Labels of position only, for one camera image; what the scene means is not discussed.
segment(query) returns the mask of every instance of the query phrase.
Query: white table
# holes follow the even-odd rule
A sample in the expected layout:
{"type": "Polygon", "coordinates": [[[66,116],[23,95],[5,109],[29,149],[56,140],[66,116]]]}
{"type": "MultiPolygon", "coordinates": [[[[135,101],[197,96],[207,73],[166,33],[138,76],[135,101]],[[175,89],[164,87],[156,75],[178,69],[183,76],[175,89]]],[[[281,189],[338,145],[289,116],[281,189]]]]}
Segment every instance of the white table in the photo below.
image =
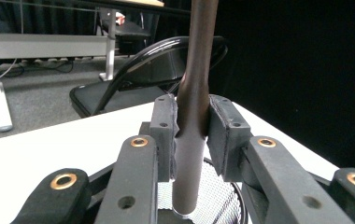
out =
{"type": "MultiPolygon", "coordinates": [[[[338,168],[235,105],[254,135],[278,139],[303,167],[332,179],[338,168]]],[[[150,121],[153,103],[0,139],[0,223],[9,223],[37,184],[62,168],[92,175],[116,161],[122,142],[150,121]]]]}

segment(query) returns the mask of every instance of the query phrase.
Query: wire mesh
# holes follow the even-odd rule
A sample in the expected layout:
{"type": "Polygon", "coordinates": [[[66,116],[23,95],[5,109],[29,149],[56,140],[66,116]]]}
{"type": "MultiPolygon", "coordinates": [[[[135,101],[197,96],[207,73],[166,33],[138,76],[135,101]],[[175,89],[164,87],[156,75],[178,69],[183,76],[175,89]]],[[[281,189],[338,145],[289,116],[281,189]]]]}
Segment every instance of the wire mesh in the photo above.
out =
{"type": "MultiPolygon", "coordinates": [[[[158,184],[158,209],[172,210],[172,183],[158,184]]],[[[190,214],[195,224],[244,223],[246,210],[236,185],[217,176],[212,164],[204,161],[197,206],[190,214]]]]}

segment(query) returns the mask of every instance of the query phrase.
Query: black cylindrical rod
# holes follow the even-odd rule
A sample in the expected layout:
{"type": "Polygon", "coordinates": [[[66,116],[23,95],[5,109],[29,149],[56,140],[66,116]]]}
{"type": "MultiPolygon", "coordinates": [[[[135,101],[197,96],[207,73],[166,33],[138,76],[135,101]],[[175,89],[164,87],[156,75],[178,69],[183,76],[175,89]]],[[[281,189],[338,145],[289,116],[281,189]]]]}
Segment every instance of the black cylindrical rod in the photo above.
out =
{"type": "Polygon", "coordinates": [[[173,184],[176,215],[186,218],[197,204],[208,127],[207,84],[218,0],[192,0],[186,74],[177,94],[177,177],[173,184]]]}

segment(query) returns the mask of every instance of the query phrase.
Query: gray carpet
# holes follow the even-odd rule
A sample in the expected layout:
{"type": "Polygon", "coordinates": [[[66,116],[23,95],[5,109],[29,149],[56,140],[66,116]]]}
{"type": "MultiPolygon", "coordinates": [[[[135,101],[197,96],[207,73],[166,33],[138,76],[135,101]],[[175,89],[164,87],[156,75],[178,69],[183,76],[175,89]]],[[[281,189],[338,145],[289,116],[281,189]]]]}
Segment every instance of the gray carpet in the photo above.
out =
{"type": "MultiPolygon", "coordinates": [[[[119,65],[122,60],[117,58],[116,63],[119,65]]],[[[69,92],[76,86],[100,81],[99,73],[105,71],[105,59],[75,60],[73,70],[69,73],[43,68],[56,67],[61,63],[24,64],[25,72],[22,75],[0,79],[14,126],[11,131],[0,133],[0,138],[80,119],[70,104],[69,92]]],[[[68,71],[70,64],[58,69],[68,71]]]]}

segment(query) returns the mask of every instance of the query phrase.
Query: dark backdrop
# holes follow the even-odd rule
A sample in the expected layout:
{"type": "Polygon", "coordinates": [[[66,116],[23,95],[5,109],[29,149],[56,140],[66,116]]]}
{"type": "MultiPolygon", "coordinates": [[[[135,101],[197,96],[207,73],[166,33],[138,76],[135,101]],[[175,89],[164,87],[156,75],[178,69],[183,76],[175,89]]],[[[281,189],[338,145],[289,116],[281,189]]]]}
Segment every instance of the dark backdrop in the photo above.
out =
{"type": "MultiPolygon", "coordinates": [[[[185,22],[174,21],[174,35],[189,32],[185,22]]],[[[355,167],[355,1],[220,0],[216,35],[229,53],[209,77],[212,93],[355,167]]]]}

